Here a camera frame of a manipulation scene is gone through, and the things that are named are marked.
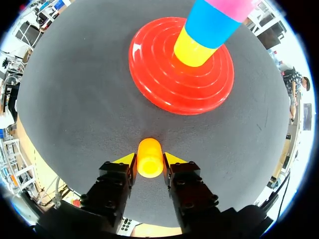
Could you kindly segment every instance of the bolt head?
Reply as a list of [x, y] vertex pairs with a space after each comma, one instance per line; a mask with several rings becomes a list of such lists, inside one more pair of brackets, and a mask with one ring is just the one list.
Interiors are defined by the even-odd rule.
[[193, 208], [193, 207], [194, 207], [194, 204], [193, 204], [193, 203], [186, 203], [184, 207], [185, 207], [186, 209], [190, 209], [190, 208]]

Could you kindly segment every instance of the yellow block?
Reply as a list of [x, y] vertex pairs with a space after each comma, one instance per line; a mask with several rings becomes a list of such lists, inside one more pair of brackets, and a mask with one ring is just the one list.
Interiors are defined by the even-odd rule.
[[138, 148], [137, 169], [146, 178], [155, 178], [163, 172], [163, 154], [160, 143], [154, 138], [143, 139]]
[[204, 47], [193, 40], [187, 34], [185, 26], [181, 30], [174, 46], [176, 57], [182, 63], [191, 67], [203, 65], [216, 50]]

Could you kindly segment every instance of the cable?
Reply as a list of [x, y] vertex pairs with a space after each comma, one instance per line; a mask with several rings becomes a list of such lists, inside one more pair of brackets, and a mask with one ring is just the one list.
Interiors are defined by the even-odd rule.
[[282, 207], [283, 202], [284, 202], [284, 198], [285, 198], [285, 195], [286, 195], [286, 192], [287, 192], [287, 189], [288, 189], [289, 181], [290, 181], [290, 174], [289, 174], [289, 176], [288, 176], [287, 186], [286, 186], [286, 189], [285, 189], [285, 192], [284, 192], [284, 195], [283, 195], [283, 199], [281, 200], [281, 204], [280, 204], [280, 207], [279, 207], [279, 212], [278, 212], [277, 220], [278, 220], [278, 218], [279, 218], [279, 216], [280, 216], [281, 207]]
[[39, 201], [37, 201], [37, 204], [39, 204], [42, 199], [44, 198], [45, 194], [48, 192], [49, 188], [51, 187], [51, 185], [54, 183], [55, 180], [57, 180], [58, 176], [56, 176], [55, 179], [53, 179], [53, 181], [50, 183], [50, 185], [47, 187], [47, 189], [45, 190], [44, 194], [40, 197]]

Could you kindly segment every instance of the black table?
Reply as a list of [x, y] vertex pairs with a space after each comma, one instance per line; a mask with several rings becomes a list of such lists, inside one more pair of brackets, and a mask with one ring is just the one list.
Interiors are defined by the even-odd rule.
[[[87, 192], [104, 161], [136, 151], [146, 137], [195, 161], [221, 210], [252, 204], [266, 186], [284, 145], [289, 101], [279, 71], [249, 29], [239, 27], [226, 42], [235, 83], [211, 112], [165, 112], [130, 76], [128, 49], [137, 30], [156, 18], [187, 17], [193, 2], [77, 0], [39, 41], [24, 72], [19, 115], [42, 158], [77, 192]], [[125, 216], [178, 225], [163, 177], [137, 177]]]

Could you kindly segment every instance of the wooden floor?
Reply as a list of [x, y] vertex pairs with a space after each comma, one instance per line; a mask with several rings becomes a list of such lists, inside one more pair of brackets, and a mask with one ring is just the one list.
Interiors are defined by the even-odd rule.
[[[47, 194], [43, 197], [43, 202], [46, 203], [50, 200], [50, 198], [54, 197], [55, 182], [53, 182], [53, 180], [57, 177], [57, 174], [49, 167], [49, 165], [47, 165], [47, 163], [35, 149], [29, 137], [26, 135], [19, 118], [16, 123], [16, 131], [14, 136], [20, 141], [21, 153], [26, 161], [35, 166], [34, 171], [36, 175], [36, 186], [39, 191], [42, 191], [40, 192], [39, 197], [41, 197], [44, 191], [49, 188]], [[60, 180], [59, 188], [64, 187], [64, 185], [65, 183]]]

